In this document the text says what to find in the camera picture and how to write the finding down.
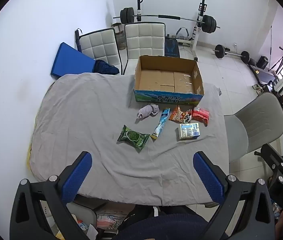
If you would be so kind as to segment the red snack packet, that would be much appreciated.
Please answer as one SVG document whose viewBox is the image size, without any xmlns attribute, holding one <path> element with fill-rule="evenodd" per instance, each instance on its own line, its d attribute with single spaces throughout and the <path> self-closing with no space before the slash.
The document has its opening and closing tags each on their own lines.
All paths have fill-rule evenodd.
<svg viewBox="0 0 283 240">
<path fill-rule="evenodd" d="M 210 113 L 209 111 L 199 108 L 199 107 L 194 107 L 192 110 L 192 120 L 196 120 L 198 122 L 201 122 L 204 124 L 204 126 L 207 126 L 209 123 L 209 116 Z"/>
</svg>

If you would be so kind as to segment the orange cartoon snack packet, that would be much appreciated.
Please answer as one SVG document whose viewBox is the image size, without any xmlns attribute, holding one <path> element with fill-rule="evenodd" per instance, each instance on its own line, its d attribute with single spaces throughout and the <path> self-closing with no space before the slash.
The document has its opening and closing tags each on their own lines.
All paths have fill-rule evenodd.
<svg viewBox="0 0 283 240">
<path fill-rule="evenodd" d="M 192 110 L 182 111 L 180 106 L 177 105 L 169 117 L 170 121 L 178 122 L 181 124 L 188 124 L 192 119 Z"/>
</svg>

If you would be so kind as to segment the green snack packet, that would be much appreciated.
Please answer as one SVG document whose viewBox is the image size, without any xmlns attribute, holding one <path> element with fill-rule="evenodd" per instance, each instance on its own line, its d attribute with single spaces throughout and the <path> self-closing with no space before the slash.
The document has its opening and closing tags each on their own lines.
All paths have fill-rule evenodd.
<svg viewBox="0 0 283 240">
<path fill-rule="evenodd" d="M 149 137 L 149 134 L 136 132 L 124 125 L 117 141 L 126 142 L 133 146 L 135 149 L 142 150 L 145 147 Z"/>
</svg>

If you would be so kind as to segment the long light blue packet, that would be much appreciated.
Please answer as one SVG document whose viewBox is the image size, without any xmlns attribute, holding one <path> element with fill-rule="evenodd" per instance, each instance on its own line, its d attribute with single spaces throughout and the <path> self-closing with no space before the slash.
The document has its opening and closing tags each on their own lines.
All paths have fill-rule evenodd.
<svg viewBox="0 0 283 240">
<path fill-rule="evenodd" d="M 161 113 L 159 123 L 156 126 L 154 132 L 151 134 L 151 138 L 153 140 L 157 140 L 158 137 L 160 136 L 163 130 L 163 127 L 165 126 L 166 121 L 169 119 L 169 115 L 170 115 L 170 108 L 164 108 Z"/>
</svg>

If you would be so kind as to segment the lilac sock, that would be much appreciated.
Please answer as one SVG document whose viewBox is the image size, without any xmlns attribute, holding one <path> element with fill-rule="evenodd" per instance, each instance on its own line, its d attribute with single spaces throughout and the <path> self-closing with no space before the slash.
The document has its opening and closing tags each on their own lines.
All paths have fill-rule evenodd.
<svg viewBox="0 0 283 240">
<path fill-rule="evenodd" d="M 150 104 L 139 109 L 137 113 L 137 119 L 144 119 L 148 116 L 155 116 L 159 113 L 159 106 L 156 104 Z"/>
</svg>

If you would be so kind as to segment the grey table cloth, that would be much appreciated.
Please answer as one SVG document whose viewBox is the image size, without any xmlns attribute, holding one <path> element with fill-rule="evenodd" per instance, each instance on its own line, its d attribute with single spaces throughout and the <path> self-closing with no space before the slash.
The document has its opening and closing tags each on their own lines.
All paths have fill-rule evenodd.
<svg viewBox="0 0 283 240">
<path fill-rule="evenodd" d="M 210 117 L 200 125 L 198 138 L 180 139 L 178 123 L 169 120 L 152 139 L 160 115 L 137 119 L 142 103 L 134 98 L 134 76 L 66 75 L 51 85 L 38 111 L 30 170 L 45 181 L 86 151 L 93 163 L 79 190 L 85 197 L 159 206 L 208 203 L 193 155 L 203 151 L 229 171 L 224 115 L 214 85 L 204 84 L 199 106 Z M 139 136 L 148 138 L 141 149 Z"/>
</svg>

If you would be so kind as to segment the floor barbell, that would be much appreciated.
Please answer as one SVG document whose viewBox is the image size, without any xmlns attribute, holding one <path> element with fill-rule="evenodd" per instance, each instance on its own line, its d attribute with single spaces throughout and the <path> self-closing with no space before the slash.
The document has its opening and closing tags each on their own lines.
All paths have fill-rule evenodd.
<svg viewBox="0 0 283 240">
<path fill-rule="evenodd" d="M 238 54 L 235 52 L 231 52 L 230 49 L 225 48 L 223 45 L 218 44 L 213 49 L 213 52 L 215 53 L 215 56 L 218 59 L 224 58 L 226 55 L 236 56 L 241 59 L 241 61 L 245 64 L 247 64 L 250 61 L 250 54 L 247 51 L 242 51 L 242 53 Z"/>
</svg>

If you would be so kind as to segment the open cardboard box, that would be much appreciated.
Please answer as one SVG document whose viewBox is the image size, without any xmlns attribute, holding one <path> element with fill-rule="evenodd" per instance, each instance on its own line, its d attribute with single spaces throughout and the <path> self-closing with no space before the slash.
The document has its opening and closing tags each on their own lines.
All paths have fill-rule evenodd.
<svg viewBox="0 0 283 240">
<path fill-rule="evenodd" d="M 142 55 L 134 79 L 137 102 L 197 106 L 204 96 L 195 60 Z"/>
</svg>

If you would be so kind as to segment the blue foam mat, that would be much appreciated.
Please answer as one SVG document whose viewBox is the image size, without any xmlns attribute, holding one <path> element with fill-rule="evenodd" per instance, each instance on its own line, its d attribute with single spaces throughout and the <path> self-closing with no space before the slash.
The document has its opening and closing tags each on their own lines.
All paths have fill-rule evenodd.
<svg viewBox="0 0 283 240">
<path fill-rule="evenodd" d="M 67 74 L 92 73 L 95 60 L 62 42 L 58 48 L 51 75 L 60 78 Z"/>
</svg>

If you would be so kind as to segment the dark blue cloth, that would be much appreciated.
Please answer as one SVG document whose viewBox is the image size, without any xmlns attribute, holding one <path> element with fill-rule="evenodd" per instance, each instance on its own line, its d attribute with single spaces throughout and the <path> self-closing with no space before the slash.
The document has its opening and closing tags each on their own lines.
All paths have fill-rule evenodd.
<svg viewBox="0 0 283 240">
<path fill-rule="evenodd" d="M 106 75 L 117 75 L 119 74 L 119 69 L 103 60 L 96 60 L 93 72 Z"/>
</svg>

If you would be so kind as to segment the black blue bench pad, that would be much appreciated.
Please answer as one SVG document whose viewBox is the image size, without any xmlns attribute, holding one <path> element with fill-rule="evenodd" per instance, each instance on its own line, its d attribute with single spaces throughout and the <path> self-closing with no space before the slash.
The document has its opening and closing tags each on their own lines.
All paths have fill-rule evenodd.
<svg viewBox="0 0 283 240">
<path fill-rule="evenodd" d="M 165 56 L 180 58 L 179 45 L 175 38 L 165 37 Z"/>
</svg>

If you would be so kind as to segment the white weight bench rack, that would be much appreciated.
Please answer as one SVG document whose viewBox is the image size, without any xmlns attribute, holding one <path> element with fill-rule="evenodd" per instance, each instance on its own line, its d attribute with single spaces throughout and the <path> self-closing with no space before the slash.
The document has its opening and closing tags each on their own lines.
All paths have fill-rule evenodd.
<svg viewBox="0 0 283 240">
<path fill-rule="evenodd" d="M 192 54 L 193 59 L 195 61 L 198 61 L 198 56 L 196 53 L 196 46 L 197 46 L 199 35 L 202 32 L 201 25 L 202 25 L 204 13 L 206 11 L 206 6 L 207 4 L 205 3 L 205 0 L 202 0 L 198 7 L 197 19 L 196 19 L 195 26 L 192 31 L 192 36 L 187 39 L 177 39 L 177 42 L 179 45 L 190 48 L 190 53 Z"/>
</svg>

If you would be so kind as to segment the left white padded chair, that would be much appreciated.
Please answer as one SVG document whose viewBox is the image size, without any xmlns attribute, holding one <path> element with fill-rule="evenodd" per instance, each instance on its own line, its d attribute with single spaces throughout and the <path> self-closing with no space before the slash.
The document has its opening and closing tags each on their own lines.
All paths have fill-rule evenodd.
<svg viewBox="0 0 283 240">
<path fill-rule="evenodd" d="M 75 31 L 76 47 L 82 54 L 95 59 L 103 60 L 119 69 L 122 74 L 122 61 L 116 41 L 115 30 L 106 28 L 87 34 L 79 34 Z"/>
</svg>

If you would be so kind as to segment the white padded chair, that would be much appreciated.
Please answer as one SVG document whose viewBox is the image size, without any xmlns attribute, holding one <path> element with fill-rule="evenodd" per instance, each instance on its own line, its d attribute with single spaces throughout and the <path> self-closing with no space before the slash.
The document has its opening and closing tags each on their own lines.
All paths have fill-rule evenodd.
<svg viewBox="0 0 283 240">
<path fill-rule="evenodd" d="M 127 61 L 123 74 L 134 74 L 140 56 L 165 55 L 166 25 L 162 22 L 135 22 L 125 25 Z"/>
<path fill-rule="evenodd" d="M 75 31 L 76 47 L 82 54 L 95 59 L 103 60 L 119 69 L 122 74 L 122 61 L 116 41 L 115 30 L 106 28 L 87 34 L 79 34 Z"/>
</svg>

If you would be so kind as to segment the right white padded chair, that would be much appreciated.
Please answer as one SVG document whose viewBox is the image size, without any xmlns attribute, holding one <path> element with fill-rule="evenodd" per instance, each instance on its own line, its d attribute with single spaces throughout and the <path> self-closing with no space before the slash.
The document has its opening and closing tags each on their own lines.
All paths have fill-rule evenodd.
<svg viewBox="0 0 283 240">
<path fill-rule="evenodd" d="M 135 22 L 125 25 L 127 61 L 123 74 L 134 74 L 140 56 L 165 55 L 166 25 L 162 22 Z"/>
</svg>

